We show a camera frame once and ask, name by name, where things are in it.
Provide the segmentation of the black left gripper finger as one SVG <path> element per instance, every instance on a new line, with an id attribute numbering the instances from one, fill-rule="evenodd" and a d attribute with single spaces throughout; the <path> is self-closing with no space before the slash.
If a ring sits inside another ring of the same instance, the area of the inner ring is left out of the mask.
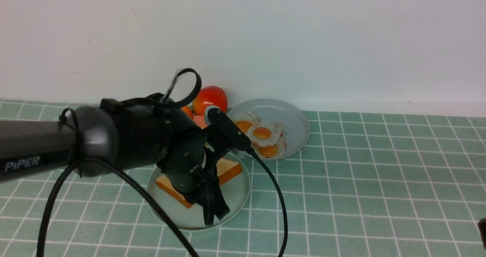
<path id="1" fill-rule="evenodd" d="M 221 192 L 219 182 L 216 182 L 213 186 L 213 206 L 214 206 L 214 215 L 217 219 L 224 219 L 224 217 L 229 214 L 230 208 L 226 203 L 224 196 Z"/>
<path id="2" fill-rule="evenodd" d="M 203 193 L 201 196 L 201 206 L 203 208 L 203 216 L 205 226 L 212 226 L 214 222 L 214 190 L 212 185 L 203 185 Z"/>

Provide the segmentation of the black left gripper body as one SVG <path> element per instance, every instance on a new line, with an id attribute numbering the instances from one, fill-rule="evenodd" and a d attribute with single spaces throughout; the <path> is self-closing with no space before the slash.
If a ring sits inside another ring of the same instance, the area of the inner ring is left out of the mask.
<path id="1" fill-rule="evenodd" d="M 111 105 L 116 136 L 110 161 L 118 169 L 156 164 L 187 202 L 219 203 L 219 158 L 205 144 L 212 130 L 201 129 L 181 109 Z"/>

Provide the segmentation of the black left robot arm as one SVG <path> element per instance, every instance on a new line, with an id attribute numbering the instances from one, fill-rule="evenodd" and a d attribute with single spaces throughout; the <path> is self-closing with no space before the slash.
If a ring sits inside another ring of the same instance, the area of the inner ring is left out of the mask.
<path id="1" fill-rule="evenodd" d="M 230 212 L 216 164 L 232 144 L 212 124 L 200 128 L 181 109 L 136 106 L 118 112 L 82 106 L 59 121 L 2 121 L 1 180 L 11 181 L 80 162 L 82 177 L 157 165 L 172 187 L 200 205 L 207 226 Z"/>

